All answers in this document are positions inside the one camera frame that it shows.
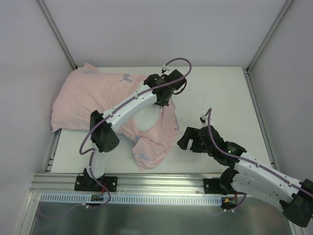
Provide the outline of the white pillow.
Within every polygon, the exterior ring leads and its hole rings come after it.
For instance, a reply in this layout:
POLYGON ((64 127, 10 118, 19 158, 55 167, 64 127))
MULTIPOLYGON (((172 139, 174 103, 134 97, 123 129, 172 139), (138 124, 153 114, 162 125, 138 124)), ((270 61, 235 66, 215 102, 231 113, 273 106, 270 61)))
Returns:
POLYGON ((134 116, 134 125, 140 132, 157 130, 161 125, 162 109, 157 105, 150 105, 134 116))

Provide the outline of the blue and pink printed pillowcase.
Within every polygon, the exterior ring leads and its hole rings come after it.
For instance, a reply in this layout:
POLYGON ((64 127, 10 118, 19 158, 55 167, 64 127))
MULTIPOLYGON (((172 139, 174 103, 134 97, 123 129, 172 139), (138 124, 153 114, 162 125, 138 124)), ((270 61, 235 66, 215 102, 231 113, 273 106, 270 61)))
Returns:
MULTIPOLYGON (((104 112, 119 104, 134 93, 145 78, 145 75, 103 73, 88 63, 67 77, 52 106, 52 129, 62 130, 52 172, 78 173, 87 166, 90 155, 80 155, 79 148, 89 131, 91 113, 104 112)), ((107 173, 154 169, 169 157, 179 125, 173 101, 160 108, 159 129, 140 132, 132 118, 118 130, 117 148, 95 155, 105 161, 107 173)))

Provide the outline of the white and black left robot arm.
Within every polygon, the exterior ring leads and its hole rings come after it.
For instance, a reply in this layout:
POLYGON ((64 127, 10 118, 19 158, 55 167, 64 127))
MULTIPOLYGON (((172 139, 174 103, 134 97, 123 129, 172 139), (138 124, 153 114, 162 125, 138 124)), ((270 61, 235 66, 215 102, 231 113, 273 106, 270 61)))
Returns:
POLYGON ((92 158, 96 150, 100 153, 114 150, 119 145, 116 131, 144 108, 150 105, 168 106, 175 91, 186 85, 186 77, 190 72, 183 75, 178 70, 173 70, 169 75, 165 75, 165 70, 162 70, 162 73, 161 76, 149 75, 133 94, 108 111, 99 113, 95 110, 91 113, 89 132, 79 149, 80 155, 91 153, 88 166, 83 171, 85 186, 89 191, 97 191, 100 188, 107 191, 101 179, 104 172, 97 176, 92 171, 95 165, 92 158))

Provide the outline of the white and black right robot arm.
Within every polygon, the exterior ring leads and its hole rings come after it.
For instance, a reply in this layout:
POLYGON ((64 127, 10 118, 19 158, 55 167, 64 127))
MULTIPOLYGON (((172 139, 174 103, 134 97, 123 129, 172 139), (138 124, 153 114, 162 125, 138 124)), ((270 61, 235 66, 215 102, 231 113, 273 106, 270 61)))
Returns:
POLYGON ((286 219, 302 228, 313 218, 313 182, 310 179, 300 181, 265 166, 240 145, 224 141, 213 126, 187 127, 177 145, 182 150, 189 148, 194 153, 206 153, 226 166, 219 178, 203 180, 205 193, 251 195, 274 206, 286 219))

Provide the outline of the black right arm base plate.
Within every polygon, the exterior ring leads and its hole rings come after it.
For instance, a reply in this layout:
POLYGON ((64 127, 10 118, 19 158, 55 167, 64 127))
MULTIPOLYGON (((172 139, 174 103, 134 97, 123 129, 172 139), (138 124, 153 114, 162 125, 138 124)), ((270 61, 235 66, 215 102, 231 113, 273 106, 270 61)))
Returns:
POLYGON ((205 194, 221 194, 227 195, 227 191, 222 189, 219 179, 217 178, 204 178, 203 190, 205 194))

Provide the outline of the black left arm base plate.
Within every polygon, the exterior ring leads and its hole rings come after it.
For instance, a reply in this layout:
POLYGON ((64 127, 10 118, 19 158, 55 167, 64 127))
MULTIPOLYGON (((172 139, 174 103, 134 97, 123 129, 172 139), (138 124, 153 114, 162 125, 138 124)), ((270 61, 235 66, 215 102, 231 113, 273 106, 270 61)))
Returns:
MULTIPOLYGON (((106 187, 109 192, 116 192, 118 185, 118 177, 116 176, 102 176, 98 181, 106 187)), ((76 182, 74 185, 75 191, 86 191, 86 192, 96 192, 101 191, 103 188, 95 182, 92 178, 83 175, 76 177, 76 182)))

